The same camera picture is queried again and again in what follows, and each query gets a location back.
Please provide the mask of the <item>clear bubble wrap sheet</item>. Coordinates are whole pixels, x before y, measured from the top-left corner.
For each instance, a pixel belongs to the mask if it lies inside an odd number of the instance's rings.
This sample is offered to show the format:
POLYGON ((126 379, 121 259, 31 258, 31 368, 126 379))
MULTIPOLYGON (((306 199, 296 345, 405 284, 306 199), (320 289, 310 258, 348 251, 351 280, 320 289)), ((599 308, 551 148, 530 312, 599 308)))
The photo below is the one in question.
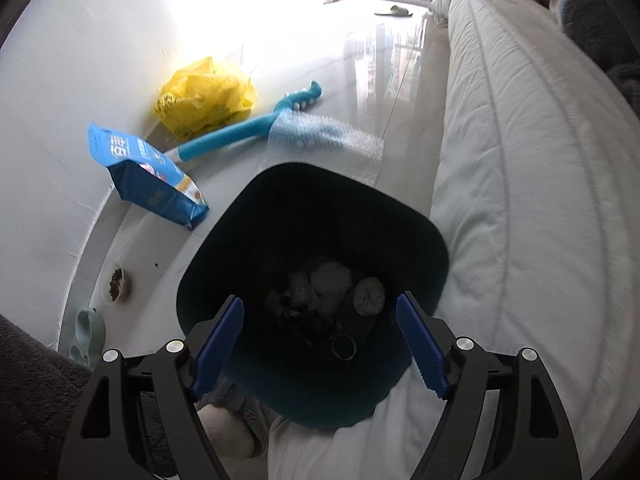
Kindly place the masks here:
POLYGON ((382 164, 384 142, 331 117, 302 112, 281 114, 269 131, 259 170, 302 162, 375 185, 382 164))

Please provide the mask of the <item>dark grey fuzzy blanket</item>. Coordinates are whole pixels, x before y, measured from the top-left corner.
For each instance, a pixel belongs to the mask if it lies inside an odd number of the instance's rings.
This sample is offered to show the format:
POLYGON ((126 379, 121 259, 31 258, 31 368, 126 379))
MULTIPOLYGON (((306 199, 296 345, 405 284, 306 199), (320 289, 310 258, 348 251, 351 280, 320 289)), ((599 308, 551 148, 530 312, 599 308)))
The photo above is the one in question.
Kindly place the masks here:
POLYGON ((606 0, 558 0, 556 16, 639 115, 639 53, 606 0))

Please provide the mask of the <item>yellow plastic bag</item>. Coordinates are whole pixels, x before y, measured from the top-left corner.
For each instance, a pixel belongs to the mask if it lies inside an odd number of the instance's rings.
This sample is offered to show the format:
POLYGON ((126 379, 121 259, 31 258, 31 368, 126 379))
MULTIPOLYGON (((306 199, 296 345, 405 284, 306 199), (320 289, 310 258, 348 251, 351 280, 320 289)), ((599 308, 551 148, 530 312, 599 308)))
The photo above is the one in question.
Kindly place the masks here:
POLYGON ((179 140, 242 122, 258 101, 253 81, 210 56, 179 68, 160 89, 153 113, 179 140))

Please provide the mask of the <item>slipper on floor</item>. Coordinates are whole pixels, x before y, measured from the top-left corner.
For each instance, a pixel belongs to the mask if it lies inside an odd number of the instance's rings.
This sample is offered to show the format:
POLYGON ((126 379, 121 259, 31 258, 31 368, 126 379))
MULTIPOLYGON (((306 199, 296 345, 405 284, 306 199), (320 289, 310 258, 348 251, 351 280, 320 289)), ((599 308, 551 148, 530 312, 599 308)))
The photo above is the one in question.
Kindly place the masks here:
POLYGON ((392 18, 411 18, 412 12, 403 6, 391 6, 390 10, 375 12, 376 16, 391 16, 392 18))

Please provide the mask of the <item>bed with grey mattress cover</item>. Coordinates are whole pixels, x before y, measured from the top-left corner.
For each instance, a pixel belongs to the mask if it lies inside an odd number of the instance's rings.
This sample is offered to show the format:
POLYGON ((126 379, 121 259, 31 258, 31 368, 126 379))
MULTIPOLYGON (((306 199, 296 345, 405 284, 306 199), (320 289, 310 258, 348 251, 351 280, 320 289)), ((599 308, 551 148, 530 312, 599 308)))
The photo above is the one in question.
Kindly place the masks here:
POLYGON ((533 0, 435 0, 425 31, 376 185, 442 233, 438 315, 540 353, 592 478, 639 408, 638 117, 533 0))

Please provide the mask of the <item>black trash bin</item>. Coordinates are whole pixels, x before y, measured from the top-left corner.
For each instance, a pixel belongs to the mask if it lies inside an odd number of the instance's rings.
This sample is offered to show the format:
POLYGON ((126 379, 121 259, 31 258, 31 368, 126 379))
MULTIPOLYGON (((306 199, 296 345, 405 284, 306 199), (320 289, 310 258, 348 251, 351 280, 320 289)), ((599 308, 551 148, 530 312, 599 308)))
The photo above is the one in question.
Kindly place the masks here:
POLYGON ((411 354, 396 321, 405 292, 433 313, 449 269, 423 214, 375 188, 301 162, 254 177, 222 214, 178 286, 190 332, 229 297, 244 307, 224 372, 300 426, 369 417, 411 354))

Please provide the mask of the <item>pet food dish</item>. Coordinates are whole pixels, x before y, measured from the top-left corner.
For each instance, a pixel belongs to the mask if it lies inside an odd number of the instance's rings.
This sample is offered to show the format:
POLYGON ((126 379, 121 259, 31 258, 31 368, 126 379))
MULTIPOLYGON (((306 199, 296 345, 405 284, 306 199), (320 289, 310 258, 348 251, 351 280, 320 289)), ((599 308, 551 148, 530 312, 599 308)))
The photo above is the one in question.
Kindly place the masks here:
POLYGON ((119 264, 114 264, 105 278, 105 299, 110 304, 118 304, 128 299, 131 282, 125 269, 119 264))

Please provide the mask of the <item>blue snack bag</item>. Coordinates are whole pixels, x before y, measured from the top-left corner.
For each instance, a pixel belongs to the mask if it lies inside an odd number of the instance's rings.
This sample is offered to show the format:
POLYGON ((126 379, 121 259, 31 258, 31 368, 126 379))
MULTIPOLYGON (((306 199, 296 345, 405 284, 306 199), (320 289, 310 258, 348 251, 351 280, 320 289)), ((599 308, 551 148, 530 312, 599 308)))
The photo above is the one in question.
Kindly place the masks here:
POLYGON ((122 200, 194 230, 209 206, 194 181, 165 154, 138 136, 91 124, 92 158, 111 175, 122 200))

